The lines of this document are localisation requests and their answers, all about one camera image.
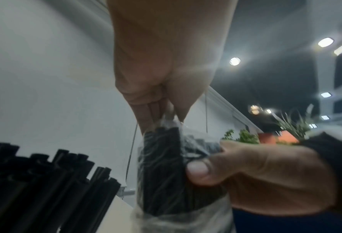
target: plastic bag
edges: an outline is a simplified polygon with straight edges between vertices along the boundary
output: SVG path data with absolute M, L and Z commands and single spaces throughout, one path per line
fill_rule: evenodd
M 219 142 L 162 120 L 144 134 L 138 155 L 137 233 L 234 232 L 232 208 L 223 186 L 200 187 L 186 177 L 188 162 L 221 151 Z

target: black sleeve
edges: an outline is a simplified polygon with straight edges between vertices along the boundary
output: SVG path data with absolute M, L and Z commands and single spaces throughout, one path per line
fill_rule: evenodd
M 339 190 L 338 201 L 333 210 L 342 214 L 342 141 L 326 133 L 322 133 L 301 141 L 300 145 L 315 150 L 334 170 L 337 176 Z

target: dark ceiling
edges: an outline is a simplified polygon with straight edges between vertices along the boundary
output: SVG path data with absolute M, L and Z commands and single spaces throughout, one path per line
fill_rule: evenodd
M 270 115 L 254 116 L 255 104 L 304 114 L 314 104 L 319 114 L 316 58 L 306 0 L 239 1 L 220 67 L 211 84 L 219 94 L 264 132 L 280 130 Z M 337 28 L 342 33 L 342 26 Z M 241 63 L 231 66 L 229 60 Z M 335 88 L 342 85 L 342 55 L 337 58 Z M 342 111 L 342 100 L 334 105 Z

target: hand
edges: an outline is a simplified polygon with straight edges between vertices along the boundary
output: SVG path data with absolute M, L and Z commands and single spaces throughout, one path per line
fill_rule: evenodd
M 232 206 L 263 215 L 307 215 L 335 205 L 332 169 L 312 149 L 222 141 L 224 152 L 189 163 L 198 185 L 223 183 Z
M 107 0 L 115 31 L 116 87 L 142 133 L 171 102 L 183 121 L 206 91 L 237 0 Z

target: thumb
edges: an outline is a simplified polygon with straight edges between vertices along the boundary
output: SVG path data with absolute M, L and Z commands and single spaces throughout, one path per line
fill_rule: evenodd
M 230 176 L 249 169 L 253 165 L 253 154 L 243 149 L 234 149 L 214 154 L 208 159 L 187 164 L 186 174 L 197 185 L 216 185 Z

